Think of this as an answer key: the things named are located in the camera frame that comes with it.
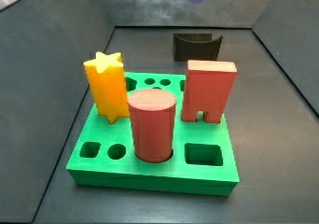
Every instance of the red arch block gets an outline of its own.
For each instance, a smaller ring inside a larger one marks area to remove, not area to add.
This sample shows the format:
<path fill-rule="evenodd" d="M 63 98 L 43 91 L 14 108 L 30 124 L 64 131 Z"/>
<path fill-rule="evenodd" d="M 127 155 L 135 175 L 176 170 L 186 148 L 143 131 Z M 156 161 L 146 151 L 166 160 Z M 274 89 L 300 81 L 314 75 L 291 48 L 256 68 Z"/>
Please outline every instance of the red arch block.
<path fill-rule="evenodd" d="M 208 123 L 219 123 L 236 76 L 234 63 L 188 61 L 182 120 L 196 122 L 198 111 Z"/>

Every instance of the hole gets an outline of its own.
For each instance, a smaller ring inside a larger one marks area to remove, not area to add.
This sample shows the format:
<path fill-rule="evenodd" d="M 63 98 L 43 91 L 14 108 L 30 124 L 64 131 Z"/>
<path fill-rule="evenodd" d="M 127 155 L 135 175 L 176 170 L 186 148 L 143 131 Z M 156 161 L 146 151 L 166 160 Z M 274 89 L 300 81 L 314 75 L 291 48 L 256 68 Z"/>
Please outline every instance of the hole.
<path fill-rule="evenodd" d="M 179 82 L 180 91 L 184 91 L 184 79 Z"/>
<path fill-rule="evenodd" d="M 222 166 L 220 146 L 188 143 L 184 146 L 184 159 L 188 164 Z"/>
<path fill-rule="evenodd" d="M 136 89 L 138 81 L 134 78 L 126 77 L 126 89 L 127 91 L 134 91 Z"/>
<path fill-rule="evenodd" d="M 126 147 L 122 144 L 116 144 L 110 147 L 107 151 L 107 155 L 112 160 L 119 160 L 124 157 Z"/>
<path fill-rule="evenodd" d="M 168 86 L 168 85 L 171 85 L 171 80 L 170 80 L 170 79 L 163 79 L 159 83 L 160 83 L 163 86 Z"/>
<path fill-rule="evenodd" d="M 152 85 L 152 84 L 155 83 L 155 79 L 147 78 L 147 79 L 144 80 L 144 83 L 146 83 L 147 85 Z"/>
<path fill-rule="evenodd" d="M 98 142 L 86 142 L 80 151 L 83 158 L 95 158 L 98 156 L 102 144 Z"/>

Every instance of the foam block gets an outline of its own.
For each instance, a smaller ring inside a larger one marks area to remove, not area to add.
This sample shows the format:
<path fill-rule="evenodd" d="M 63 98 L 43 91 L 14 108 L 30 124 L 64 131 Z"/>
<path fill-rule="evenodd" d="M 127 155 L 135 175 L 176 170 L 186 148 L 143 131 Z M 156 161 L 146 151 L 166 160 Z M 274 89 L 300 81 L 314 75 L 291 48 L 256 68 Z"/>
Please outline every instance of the foam block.
<path fill-rule="evenodd" d="M 184 75 L 126 73 L 131 94 L 162 88 L 178 98 L 174 155 L 150 163 L 135 154 L 131 119 L 111 125 L 94 105 L 67 170 L 80 185 L 228 196 L 239 181 L 227 121 L 220 124 L 180 121 Z"/>
<path fill-rule="evenodd" d="M 122 54 L 98 52 L 96 59 L 84 63 L 84 70 L 99 115 L 115 123 L 130 116 Z"/>
<path fill-rule="evenodd" d="M 128 96 L 136 156 L 163 162 L 172 155 L 176 97 L 170 91 L 147 89 Z"/>
<path fill-rule="evenodd" d="M 208 123 L 219 123 L 235 83 L 234 63 L 188 61 L 182 120 L 196 122 L 198 111 Z"/>

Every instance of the rectangular hole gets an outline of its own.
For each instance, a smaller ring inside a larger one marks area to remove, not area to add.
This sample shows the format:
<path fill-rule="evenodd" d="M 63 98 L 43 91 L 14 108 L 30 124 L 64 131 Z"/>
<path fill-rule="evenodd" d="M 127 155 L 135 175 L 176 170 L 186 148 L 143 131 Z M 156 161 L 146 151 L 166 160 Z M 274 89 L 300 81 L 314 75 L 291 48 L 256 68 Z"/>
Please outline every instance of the rectangular hole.
<path fill-rule="evenodd" d="M 222 166 L 220 146 L 187 143 L 184 146 L 184 159 L 188 164 Z"/>

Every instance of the square hole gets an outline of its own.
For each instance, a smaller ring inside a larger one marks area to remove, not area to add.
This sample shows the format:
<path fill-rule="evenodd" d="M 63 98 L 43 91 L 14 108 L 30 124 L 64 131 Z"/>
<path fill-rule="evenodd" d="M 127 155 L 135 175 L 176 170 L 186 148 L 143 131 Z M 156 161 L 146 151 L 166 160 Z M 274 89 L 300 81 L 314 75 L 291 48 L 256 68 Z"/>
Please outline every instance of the square hole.
<path fill-rule="evenodd" d="M 188 143 L 184 146 L 184 159 L 188 164 L 222 166 L 220 146 Z"/>
<path fill-rule="evenodd" d="M 95 158 L 98 156 L 102 144 L 98 142 L 84 142 L 80 156 L 83 158 Z"/>

